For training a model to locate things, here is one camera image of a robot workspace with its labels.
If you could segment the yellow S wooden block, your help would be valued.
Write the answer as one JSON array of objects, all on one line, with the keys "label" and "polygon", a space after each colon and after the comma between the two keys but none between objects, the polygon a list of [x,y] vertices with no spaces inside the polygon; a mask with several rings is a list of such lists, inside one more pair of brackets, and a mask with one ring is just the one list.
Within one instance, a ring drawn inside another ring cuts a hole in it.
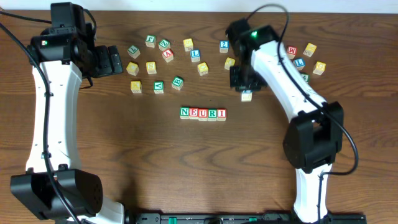
[{"label": "yellow S wooden block", "polygon": [[157,73],[156,63],[154,61],[146,62],[146,70],[149,75]]}]

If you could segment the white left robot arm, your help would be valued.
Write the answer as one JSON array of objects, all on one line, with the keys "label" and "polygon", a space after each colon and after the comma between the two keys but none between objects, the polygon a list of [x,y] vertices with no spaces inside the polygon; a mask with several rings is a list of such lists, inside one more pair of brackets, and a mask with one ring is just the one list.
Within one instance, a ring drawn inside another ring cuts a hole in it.
[{"label": "white left robot arm", "polygon": [[105,197],[100,178],[81,169],[76,141],[80,85],[121,73],[118,48],[72,32],[33,37],[24,50],[35,81],[34,138],[25,173],[11,177],[13,196],[40,220],[129,223],[124,205]]}]

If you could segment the red E wooden block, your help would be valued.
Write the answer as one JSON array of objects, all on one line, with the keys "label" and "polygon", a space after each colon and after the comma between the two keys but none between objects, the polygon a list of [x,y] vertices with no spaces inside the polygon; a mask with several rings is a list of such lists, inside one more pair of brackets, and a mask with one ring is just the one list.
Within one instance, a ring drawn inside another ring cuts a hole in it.
[{"label": "red E wooden block", "polygon": [[189,108],[189,119],[198,119],[198,108]]}]

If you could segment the green R wooden block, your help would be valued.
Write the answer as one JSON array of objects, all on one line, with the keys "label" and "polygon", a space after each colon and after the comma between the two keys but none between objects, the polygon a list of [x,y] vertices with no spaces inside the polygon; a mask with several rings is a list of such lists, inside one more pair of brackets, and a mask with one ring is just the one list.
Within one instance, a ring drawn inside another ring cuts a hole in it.
[{"label": "green R wooden block", "polygon": [[208,109],[208,121],[216,121],[217,120],[217,109]]}]

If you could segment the red U wooden block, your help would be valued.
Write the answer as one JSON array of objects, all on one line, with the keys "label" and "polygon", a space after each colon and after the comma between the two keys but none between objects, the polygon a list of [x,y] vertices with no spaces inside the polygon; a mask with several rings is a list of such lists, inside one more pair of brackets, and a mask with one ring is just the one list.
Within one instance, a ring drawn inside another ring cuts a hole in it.
[{"label": "red U wooden block", "polygon": [[208,120],[208,109],[206,109],[206,108],[198,109],[198,120],[199,121],[207,121]]}]

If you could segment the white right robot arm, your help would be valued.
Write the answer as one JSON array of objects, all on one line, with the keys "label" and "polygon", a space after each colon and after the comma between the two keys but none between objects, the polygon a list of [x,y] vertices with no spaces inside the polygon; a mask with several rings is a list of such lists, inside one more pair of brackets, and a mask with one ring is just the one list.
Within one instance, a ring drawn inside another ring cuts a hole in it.
[{"label": "white right robot arm", "polygon": [[289,120],[282,145],[296,171],[295,214],[302,223],[323,220],[327,178],[342,147],[343,108],[302,78],[271,26],[252,29],[241,20],[229,25],[226,36],[239,58],[230,69],[231,87],[247,93],[268,86]]}]

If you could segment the green N wooden block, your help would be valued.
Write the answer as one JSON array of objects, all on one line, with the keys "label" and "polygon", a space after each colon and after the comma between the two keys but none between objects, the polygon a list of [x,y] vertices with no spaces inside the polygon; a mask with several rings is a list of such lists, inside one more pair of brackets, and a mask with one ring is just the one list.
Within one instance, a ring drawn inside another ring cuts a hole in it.
[{"label": "green N wooden block", "polygon": [[189,107],[181,107],[179,114],[180,114],[180,119],[189,119]]}]

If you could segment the blue P wooden block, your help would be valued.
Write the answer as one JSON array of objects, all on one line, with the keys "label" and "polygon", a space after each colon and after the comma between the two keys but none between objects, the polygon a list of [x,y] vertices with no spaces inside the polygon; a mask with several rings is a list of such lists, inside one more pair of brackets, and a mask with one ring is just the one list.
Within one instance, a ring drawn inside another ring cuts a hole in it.
[{"label": "blue P wooden block", "polygon": [[241,101],[242,102],[250,102],[252,101],[252,91],[244,90],[241,92]]}]

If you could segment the red I wooden block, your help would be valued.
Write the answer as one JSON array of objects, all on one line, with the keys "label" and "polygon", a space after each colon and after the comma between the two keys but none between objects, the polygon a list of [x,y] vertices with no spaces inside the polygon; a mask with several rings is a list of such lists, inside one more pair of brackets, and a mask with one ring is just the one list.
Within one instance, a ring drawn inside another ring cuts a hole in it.
[{"label": "red I wooden block", "polygon": [[218,121],[226,121],[227,110],[226,109],[217,109],[217,120]]}]

